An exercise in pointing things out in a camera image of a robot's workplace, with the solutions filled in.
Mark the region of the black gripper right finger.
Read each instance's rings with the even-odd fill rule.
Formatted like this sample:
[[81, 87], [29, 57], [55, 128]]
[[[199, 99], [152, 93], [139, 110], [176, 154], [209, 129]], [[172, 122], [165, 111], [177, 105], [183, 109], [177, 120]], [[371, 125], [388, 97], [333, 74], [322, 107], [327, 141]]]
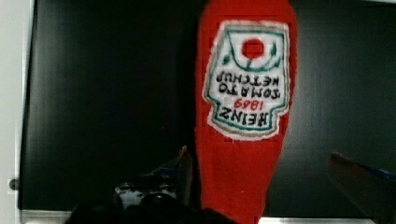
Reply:
[[375, 224], [395, 224], [395, 174], [334, 152], [328, 159], [332, 183]]

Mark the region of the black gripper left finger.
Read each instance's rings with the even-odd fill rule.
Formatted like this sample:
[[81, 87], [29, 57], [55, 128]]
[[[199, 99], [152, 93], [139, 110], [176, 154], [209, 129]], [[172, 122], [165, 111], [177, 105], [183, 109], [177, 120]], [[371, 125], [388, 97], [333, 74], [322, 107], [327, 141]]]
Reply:
[[186, 146], [178, 155], [154, 170], [135, 175], [113, 189], [113, 202], [120, 209], [138, 206], [150, 195], [161, 193], [188, 204], [191, 196], [192, 156]]

